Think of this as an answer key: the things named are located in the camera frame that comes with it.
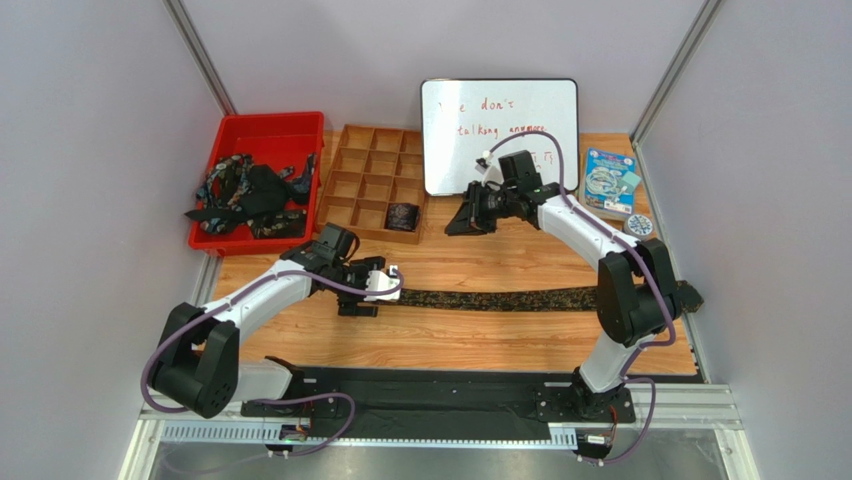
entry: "red plastic tray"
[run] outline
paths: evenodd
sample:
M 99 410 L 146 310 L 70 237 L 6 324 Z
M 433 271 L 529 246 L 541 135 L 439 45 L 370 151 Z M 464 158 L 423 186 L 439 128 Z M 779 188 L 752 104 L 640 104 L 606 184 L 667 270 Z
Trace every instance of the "red plastic tray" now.
M 308 155 L 316 152 L 311 199 L 306 206 L 289 202 L 286 208 L 304 208 L 308 212 L 305 235 L 300 238 L 255 239 L 248 226 L 240 225 L 227 235 L 210 235 L 194 222 L 189 232 L 189 246 L 209 255 L 253 255 L 283 253 L 291 247 L 310 240 L 314 232 L 314 214 L 319 188 L 320 158 L 324 119 L 320 112 L 284 113 L 272 115 L 231 115 L 222 119 L 207 171 L 221 157 L 248 153 L 256 165 L 269 165 L 276 172 L 295 166 L 293 176 L 302 173 Z

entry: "product box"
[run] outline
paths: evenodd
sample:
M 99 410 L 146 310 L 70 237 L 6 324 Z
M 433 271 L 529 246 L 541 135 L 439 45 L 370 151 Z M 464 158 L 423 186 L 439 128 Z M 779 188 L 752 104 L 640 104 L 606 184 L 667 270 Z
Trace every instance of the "product box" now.
M 581 198 L 600 217 L 623 220 L 632 215 L 634 193 L 641 182 L 635 158 L 596 148 L 586 153 Z

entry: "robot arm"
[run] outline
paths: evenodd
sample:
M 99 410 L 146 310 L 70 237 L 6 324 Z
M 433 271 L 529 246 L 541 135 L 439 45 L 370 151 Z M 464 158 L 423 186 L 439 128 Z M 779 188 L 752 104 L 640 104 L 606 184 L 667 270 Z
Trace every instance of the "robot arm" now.
M 217 415 L 229 402 L 281 398 L 292 378 L 287 364 L 239 362 L 239 347 L 251 334 L 317 290 L 334 291 L 342 315 L 375 316 L 376 307 L 357 303 L 399 298 L 398 289 L 388 293 L 400 284 L 398 272 L 395 266 L 383 272 L 383 257 L 347 263 L 353 241 L 354 233 L 329 224 L 319 240 L 284 253 L 269 270 L 232 294 L 201 307 L 186 303 L 175 307 L 163 329 L 161 348 L 205 312 L 217 313 L 169 343 L 150 368 L 147 385 L 204 418 Z
M 496 166 L 480 160 L 480 171 L 490 179 L 471 182 L 462 206 L 445 229 L 447 235 L 484 235 L 497 229 L 497 219 L 519 217 L 576 251 L 598 273 L 598 319 L 604 333 L 592 354 L 574 371 L 571 403 L 581 416 L 594 417 L 605 410 L 623 387 L 623 377 L 636 350 L 665 328 L 665 320 L 650 287 L 635 285 L 642 275 L 635 260 L 614 241 L 624 240 L 641 255 L 660 289 L 672 318 L 680 316 L 675 301 L 676 283 L 665 245 L 638 239 L 605 223 L 607 234 L 590 225 L 593 216 L 579 202 L 566 205 L 559 185 L 543 185 L 527 151 L 506 155 Z

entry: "wooden grid organizer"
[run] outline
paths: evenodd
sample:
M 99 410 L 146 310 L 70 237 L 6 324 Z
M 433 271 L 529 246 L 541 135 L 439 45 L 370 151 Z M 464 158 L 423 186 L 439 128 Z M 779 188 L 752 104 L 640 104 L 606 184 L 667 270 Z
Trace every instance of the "wooden grid organizer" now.
M 385 228 L 392 203 L 420 207 L 415 231 Z M 334 223 L 362 239 L 417 244 L 425 213 L 420 132 L 346 125 L 320 199 L 317 226 Z

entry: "wooden tabletop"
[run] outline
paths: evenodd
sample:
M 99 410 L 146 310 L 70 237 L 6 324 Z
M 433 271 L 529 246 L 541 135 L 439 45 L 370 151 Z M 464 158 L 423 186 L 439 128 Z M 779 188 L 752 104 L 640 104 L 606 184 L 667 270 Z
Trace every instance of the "wooden tabletop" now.
M 327 132 L 321 173 L 327 174 L 339 133 Z M 627 135 L 583 134 L 589 147 L 633 155 Z M 644 187 L 637 211 L 650 216 Z M 461 197 L 432 197 L 419 245 L 364 240 L 356 255 L 382 255 L 399 265 L 405 286 L 425 290 L 498 292 L 580 287 L 597 283 L 594 271 L 551 235 L 517 219 L 500 220 L 497 233 L 447 237 L 444 227 Z M 277 255 L 225 258 L 214 298 L 254 279 Z M 677 341 L 643 353 L 634 373 L 695 373 L 678 320 Z M 336 296 L 319 292 L 291 306 L 246 341 L 243 359 L 275 355 L 296 365 L 571 371 L 589 355 L 602 330 L 595 312 L 502 313 L 380 307 L 376 318 L 338 317 Z

